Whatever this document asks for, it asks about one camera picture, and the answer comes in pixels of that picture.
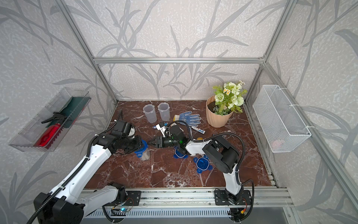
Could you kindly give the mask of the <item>clear container blue lid front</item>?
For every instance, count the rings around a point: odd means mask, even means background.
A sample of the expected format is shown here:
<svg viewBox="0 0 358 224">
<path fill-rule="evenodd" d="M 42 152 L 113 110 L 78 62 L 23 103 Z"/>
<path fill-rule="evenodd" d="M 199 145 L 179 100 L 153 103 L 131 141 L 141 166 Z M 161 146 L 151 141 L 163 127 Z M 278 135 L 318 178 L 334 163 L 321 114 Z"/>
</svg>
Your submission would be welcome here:
<svg viewBox="0 0 358 224">
<path fill-rule="evenodd" d="M 146 141 L 142 140 L 142 144 L 143 144 L 142 148 L 140 148 L 139 150 L 135 151 L 134 153 L 142 161 L 147 161 L 147 160 L 150 159 L 150 151 L 148 149 L 148 145 L 147 145 Z"/>
</svg>

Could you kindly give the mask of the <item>clear container blue lid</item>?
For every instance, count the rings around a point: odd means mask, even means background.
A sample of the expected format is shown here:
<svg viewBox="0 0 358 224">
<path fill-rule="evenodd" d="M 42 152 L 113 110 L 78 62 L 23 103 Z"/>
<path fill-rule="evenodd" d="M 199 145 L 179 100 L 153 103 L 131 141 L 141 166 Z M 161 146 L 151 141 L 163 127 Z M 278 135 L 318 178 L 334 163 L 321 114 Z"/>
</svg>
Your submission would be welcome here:
<svg viewBox="0 0 358 224">
<path fill-rule="evenodd" d="M 163 102 L 158 105 L 158 111 L 163 121 L 170 120 L 170 106 L 168 103 Z"/>
<path fill-rule="evenodd" d="M 152 104 L 145 105 L 143 107 L 143 112 L 149 123 L 154 124 L 157 121 L 154 105 Z"/>
<path fill-rule="evenodd" d="M 147 145 L 146 141 L 142 140 L 142 144 L 143 144 L 142 148 L 140 148 L 139 150 L 135 151 L 134 153 L 142 161 L 147 161 L 147 160 L 150 159 L 150 151 L 148 149 L 148 145 Z"/>
</svg>

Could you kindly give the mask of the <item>small white toothpaste tube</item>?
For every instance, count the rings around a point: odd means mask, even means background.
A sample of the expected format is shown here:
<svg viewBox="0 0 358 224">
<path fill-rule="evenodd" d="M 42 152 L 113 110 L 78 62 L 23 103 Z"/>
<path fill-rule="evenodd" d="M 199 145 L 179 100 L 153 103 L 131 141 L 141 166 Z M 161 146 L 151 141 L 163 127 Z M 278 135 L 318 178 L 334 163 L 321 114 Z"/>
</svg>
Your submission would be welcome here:
<svg viewBox="0 0 358 224">
<path fill-rule="evenodd" d="M 197 132 L 199 132 L 199 133 L 201 133 L 201 134 L 205 134 L 205 130 L 202 130 L 202 129 L 200 129 L 200 128 L 197 128 L 197 127 L 191 127 L 193 130 L 195 130 L 195 131 L 197 131 Z"/>
</svg>

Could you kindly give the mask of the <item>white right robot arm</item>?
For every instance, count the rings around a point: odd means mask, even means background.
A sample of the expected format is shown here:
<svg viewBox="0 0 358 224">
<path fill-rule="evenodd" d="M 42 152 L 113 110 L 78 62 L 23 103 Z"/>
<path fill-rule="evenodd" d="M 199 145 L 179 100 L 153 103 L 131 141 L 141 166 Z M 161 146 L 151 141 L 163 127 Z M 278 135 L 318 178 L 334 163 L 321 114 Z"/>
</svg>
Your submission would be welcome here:
<svg viewBox="0 0 358 224">
<path fill-rule="evenodd" d="M 239 167 L 246 155 L 246 148 L 240 136 L 234 133 L 219 133 L 206 139 L 194 139 L 192 128 L 185 121 L 173 121 L 167 125 L 158 124 L 161 136 L 153 137 L 148 145 L 155 148 L 173 147 L 187 156 L 203 155 L 223 174 L 225 190 L 216 189 L 218 197 L 238 205 L 241 201 L 246 206 L 242 210 L 234 209 L 229 213 L 230 220 L 242 223 L 252 213 L 255 198 L 255 184 L 252 179 L 240 180 Z"/>
</svg>

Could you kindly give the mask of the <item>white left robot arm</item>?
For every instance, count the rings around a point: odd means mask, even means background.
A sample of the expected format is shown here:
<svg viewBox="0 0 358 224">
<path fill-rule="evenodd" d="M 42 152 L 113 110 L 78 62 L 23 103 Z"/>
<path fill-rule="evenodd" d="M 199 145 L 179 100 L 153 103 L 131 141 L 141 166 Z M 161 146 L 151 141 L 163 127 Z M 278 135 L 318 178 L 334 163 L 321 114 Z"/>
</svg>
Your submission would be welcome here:
<svg viewBox="0 0 358 224">
<path fill-rule="evenodd" d="M 83 218 L 108 203 L 123 204 L 128 200 L 125 186 L 110 183 L 93 192 L 85 199 L 80 195 L 89 180 L 112 155 L 132 153 L 143 147 L 140 136 L 135 134 L 133 124 L 123 120 L 119 111 L 114 124 L 95 134 L 89 141 L 84 158 L 49 193 L 39 193 L 34 199 L 35 212 L 27 221 L 38 220 L 40 224 L 79 224 Z"/>
</svg>

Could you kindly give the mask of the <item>blue dotted work glove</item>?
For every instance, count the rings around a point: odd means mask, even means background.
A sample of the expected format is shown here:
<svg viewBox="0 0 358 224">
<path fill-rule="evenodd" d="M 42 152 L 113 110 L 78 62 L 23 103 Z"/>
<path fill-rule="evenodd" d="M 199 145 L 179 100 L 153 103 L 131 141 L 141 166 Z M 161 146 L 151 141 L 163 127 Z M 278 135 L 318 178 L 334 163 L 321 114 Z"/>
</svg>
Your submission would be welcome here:
<svg viewBox="0 0 358 224">
<path fill-rule="evenodd" d="M 187 111 L 174 116 L 174 121 L 184 121 L 190 127 L 197 127 L 201 123 L 201 117 L 199 114 L 192 114 L 192 111 Z"/>
</svg>

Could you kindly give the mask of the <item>beige ribbed flower pot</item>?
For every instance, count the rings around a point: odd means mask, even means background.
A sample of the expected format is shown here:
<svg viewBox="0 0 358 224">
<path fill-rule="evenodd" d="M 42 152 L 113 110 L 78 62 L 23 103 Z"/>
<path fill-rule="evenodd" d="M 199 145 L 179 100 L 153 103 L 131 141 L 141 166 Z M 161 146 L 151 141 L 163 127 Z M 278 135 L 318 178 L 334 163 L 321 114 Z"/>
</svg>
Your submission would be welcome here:
<svg viewBox="0 0 358 224">
<path fill-rule="evenodd" d="M 206 118 L 209 125 L 215 128 L 221 128 L 226 125 L 228 120 L 231 118 L 234 112 L 229 113 L 228 115 L 217 115 L 212 112 L 209 108 L 209 105 L 215 102 L 214 96 L 211 96 L 206 101 Z"/>
</svg>

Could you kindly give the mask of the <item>green mat in tray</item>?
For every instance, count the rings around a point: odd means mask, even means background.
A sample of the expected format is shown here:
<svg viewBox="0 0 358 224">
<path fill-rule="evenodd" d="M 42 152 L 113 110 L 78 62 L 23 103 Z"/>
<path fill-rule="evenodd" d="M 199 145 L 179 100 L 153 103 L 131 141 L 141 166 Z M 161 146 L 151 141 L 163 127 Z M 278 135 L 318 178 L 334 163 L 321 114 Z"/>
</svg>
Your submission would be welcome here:
<svg viewBox="0 0 358 224">
<path fill-rule="evenodd" d="M 83 111 L 91 97 L 72 97 L 65 105 L 65 107 L 58 113 L 67 116 L 62 128 L 70 128 L 79 114 Z"/>
</svg>

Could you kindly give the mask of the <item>green white artificial flowers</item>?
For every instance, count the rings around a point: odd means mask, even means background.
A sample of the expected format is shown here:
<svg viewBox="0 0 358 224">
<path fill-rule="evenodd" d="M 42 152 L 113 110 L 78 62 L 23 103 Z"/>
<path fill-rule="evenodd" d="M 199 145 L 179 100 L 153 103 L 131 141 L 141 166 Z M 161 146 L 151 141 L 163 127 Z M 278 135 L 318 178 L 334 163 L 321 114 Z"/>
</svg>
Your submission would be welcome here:
<svg viewBox="0 0 358 224">
<path fill-rule="evenodd" d="M 229 115 L 232 112 L 242 113 L 244 96 L 248 92 L 243 88 L 244 85 L 245 83 L 240 80 L 238 83 L 227 82 L 223 86 L 214 86 L 213 112 L 221 116 Z"/>
</svg>

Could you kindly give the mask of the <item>red spray bottle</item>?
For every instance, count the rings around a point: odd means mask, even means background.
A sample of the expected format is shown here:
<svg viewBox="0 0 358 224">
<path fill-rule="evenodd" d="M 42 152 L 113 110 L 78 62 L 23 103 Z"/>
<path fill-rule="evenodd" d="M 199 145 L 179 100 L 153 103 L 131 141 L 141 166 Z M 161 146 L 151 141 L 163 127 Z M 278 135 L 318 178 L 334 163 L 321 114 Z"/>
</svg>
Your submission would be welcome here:
<svg viewBox="0 0 358 224">
<path fill-rule="evenodd" d="M 66 121 L 67 116 L 64 114 L 53 112 L 53 116 L 42 121 L 42 124 L 50 123 L 47 125 L 47 129 L 41 135 L 41 137 L 34 144 L 36 147 L 44 147 L 50 149 L 60 132 L 62 131 L 62 125 Z"/>
</svg>

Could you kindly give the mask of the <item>clear plastic wall tray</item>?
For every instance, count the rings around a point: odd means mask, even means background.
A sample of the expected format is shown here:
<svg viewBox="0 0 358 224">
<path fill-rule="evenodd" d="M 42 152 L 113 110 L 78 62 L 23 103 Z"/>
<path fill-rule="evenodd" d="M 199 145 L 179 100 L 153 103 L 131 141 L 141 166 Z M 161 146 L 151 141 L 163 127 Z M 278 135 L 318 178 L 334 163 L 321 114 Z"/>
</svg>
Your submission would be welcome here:
<svg viewBox="0 0 358 224">
<path fill-rule="evenodd" d="M 89 91 L 61 91 L 9 142 L 21 152 L 53 152 L 91 101 Z"/>
</svg>

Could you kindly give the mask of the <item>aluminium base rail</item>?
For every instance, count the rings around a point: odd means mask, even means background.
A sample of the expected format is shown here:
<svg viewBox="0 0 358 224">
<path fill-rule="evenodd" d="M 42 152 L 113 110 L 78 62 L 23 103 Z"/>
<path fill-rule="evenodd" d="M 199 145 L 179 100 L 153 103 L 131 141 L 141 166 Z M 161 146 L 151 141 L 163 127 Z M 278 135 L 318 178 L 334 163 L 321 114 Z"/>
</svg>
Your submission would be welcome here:
<svg viewBox="0 0 358 224">
<path fill-rule="evenodd" d="M 85 214 L 85 218 L 129 220 L 131 218 L 225 218 L 260 214 L 268 223 L 300 224 L 301 220 L 286 188 L 245 187 L 242 198 L 232 204 L 224 191 L 217 188 L 128 189 L 126 203 L 109 203 Z"/>
</svg>

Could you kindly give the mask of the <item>aluminium frame post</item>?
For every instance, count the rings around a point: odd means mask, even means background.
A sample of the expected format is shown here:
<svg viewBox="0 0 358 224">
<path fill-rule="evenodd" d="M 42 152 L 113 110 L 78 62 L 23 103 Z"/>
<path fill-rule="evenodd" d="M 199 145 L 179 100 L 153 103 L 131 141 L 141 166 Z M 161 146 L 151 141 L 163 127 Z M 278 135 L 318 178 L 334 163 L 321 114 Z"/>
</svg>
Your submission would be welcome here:
<svg viewBox="0 0 358 224">
<path fill-rule="evenodd" d="M 99 66 L 94 62 L 94 57 L 90 51 L 90 48 L 88 47 L 85 38 L 83 37 L 80 29 L 78 28 L 73 16 L 70 13 L 70 9 L 66 5 L 65 1 L 55 0 L 55 3 L 57 5 L 57 8 L 59 12 L 63 15 L 65 21 L 67 22 L 68 26 L 70 27 L 72 33 L 74 34 L 75 38 L 77 39 L 78 43 L 80 44 L 82 50 L 84 51 L 87 59 L 89 60 L 89 63 L 91 67 L 94 69 L 95 73 L 97 74 L 98 78 L 108 91 L 110 97 L 113 101 L 116 103 L 118 102 L 118 99 L 112 90 L 112 88 L 109 85 L 109 82 L 106 80 L 104 74 L 100 70 Z"/>
</svg>

